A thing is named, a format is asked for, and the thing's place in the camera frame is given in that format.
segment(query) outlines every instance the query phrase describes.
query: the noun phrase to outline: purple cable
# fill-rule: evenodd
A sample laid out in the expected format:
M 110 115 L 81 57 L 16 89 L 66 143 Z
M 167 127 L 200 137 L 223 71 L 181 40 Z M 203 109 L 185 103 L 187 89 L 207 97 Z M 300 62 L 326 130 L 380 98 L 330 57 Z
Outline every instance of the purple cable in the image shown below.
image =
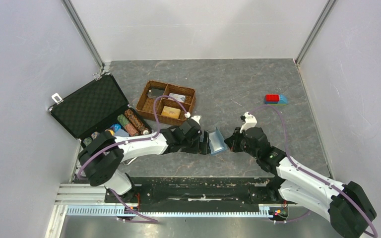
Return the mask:
M 137 141 L 146 141 L 146 140 L 151 140 L 152 138 L 156 138 L 159 134 L 160 134 L 160 122 L 158 121 L 158 116 L 157 116 L 157 113 L 155 111 L 155 106 L 156 106 L 156 102 L 158 100 L 160 100 L 161 98 L 171 98 L 173 99 L 173 101 L 177 102 L 180 107 L 183 109 L 183 111 L 185 112 L 185 114 L 187 113 L 186 109 L 184 108 L 184 106 L 179 102 L 177 101 L 175 98 L 173 97 L 170 97 L 170 96 L 167 96 L 167 95 L 162 95 L 162 96 L 159 96 L 158 98 L 156 98 L 154 100 L 154 104 L 153 104 L 153 113 L 154 113 L 154 117 L 155 117 L 155 121 L 157 122 L 157 133 L 155 133 L 154 136 L 152 137 L 146 137 L 146 138 L 137 138 L 137 139 L 130 139 L 128 140 L 128 143 L 131 143 L 131 142 L 137 142 Z M 124 145 L 126 143 L 126 141 L 121 141 L 121 142 L 117 142 L 117 143 L 114 143 L 114 144 L 111 144 L 109 146 L 106 146 L 104 147 L 103 149 L 101 149 L 100 151 L 98 151 L 97 153 L 95 153 L 93 156 L 90 157 L 90 159 L 88 159 L 82 166 L 81 168 L 79 169 L 78 173 L 76 174 L 76 176 L 78 177 L 78 179 L 86 179 L 86 177 L 83 177 L 81 176 L 81 173 L 84 171 L 84 169 L 95 159 L 97 158 L 99 155 L 103 154 L 103 152 L 106 152 L 107 150 L 109 149 L 112 149 L 113 147 L 117 147 L 119 145 Z
M 290 150 L 288 149 L 288 142 L 287 142 L 287 130 L 285 128 L 285 124 L 284 124 L 284 119 L 282 118 L 281 116 L 281 113 L 273 106 L 270 106 L 270 105 L 262 105 L 260 107 L 257 107 L 255 109 L 253 109 L 252 111 L 249 112 L 249 114 L 251 115 L 252 113 L 256 112 L 257 110 L 261 109 L 261 108 L 271 108 L 273 109 L 277 114 L 278 114 L 278 117 L 280 118 L 280 121 L 281 121 L 281 125 L 283 127 L 283 131 L 284 131 L 284 149 L 285 149 L 285 153 L 287 154 L 287 158 L 288 160 L 290 161 L 290 163 L 297 168 L 297 164 L 293 161 L 293 159 L 291 158 L 290 156 Z M 316 176 L 315 174 L 303 169 L 302 167 L 299 167 L 298 168 L 300 171 L 304 172 L 305 174 L 311 176 L 311 177 L 314 177 L 315 179 L 323 182 L 324 184 L 326 184 L 327 186 L 330 186 L 331 183 Z M 374 237 L 374 238 L 377 238 L 378 237 L 378 232 L 376 231 L 376 228 L 375 226 L 372 224 L 372 221 L 370 221 L 370 219 L 367 217 L 367 215 L 363 212 L 363 210 L 356 204 L 356 202 L 354 202 L 347 194 L 345 194 L 345 192 L 343 192 L 341 189 L 337 188 L 335 185 L 331 185 L 330 186 L 331 188 L 335 189 L 337 192 L 339 192 L 345 199 L 347 199 L 351 205 L 353 205 L 357 211 L 362 215 L 362 217 L 364 218 L 364 220 L 366 220 L 367 224 L 369 225 L 369 227 L 372 229 L 372 233 L 368 232 L 368 231 L 364 231 L 364 233 L 366 233 L 367 235 L 371 236 L 371 237 Z
M 298 218 L 294 218 L 294 219 L 291 219 L 291 220 L 286 220 L 286 221 L 272 221 L 272 220 L 269 220 L 269 221 L 272 221 L 274 224 L 287 224 L 287 223 L 291 223 L 291 222 L 296 222 L 296 221 L 299 221 L 305 217 L 307 217 L 308 215 L 311 214 L 311 210 L 307 211 L 305 214 L 303 214 L 302 216 L 298 217 Z
M 110 192 L 112 192 L 115 197 L 118 199 L 118 201 L 130 212 L 134 213 L 135 215 L 141 217 L 141 218 L 144 218 L 144 219 L 147 219 L 147 221 L 134 221 L 134 220 L 125 220 L 125 222 L 129 222 L 129 223 L 145 223 L 145 224 L 157 224 L 158 221 L 155 220 L 155 219 L 152 219 L 150 217 L 147 217 L 147 216 L 144 216 L 142 214 L 140 214 L 139 212 L 136 212 L 132 209 L 129 208 L 128 205 L 126 205 L 126 203 L 121 199 L 121 197 L 119 197 L 119 195 L 111 188 L 109 188 Z

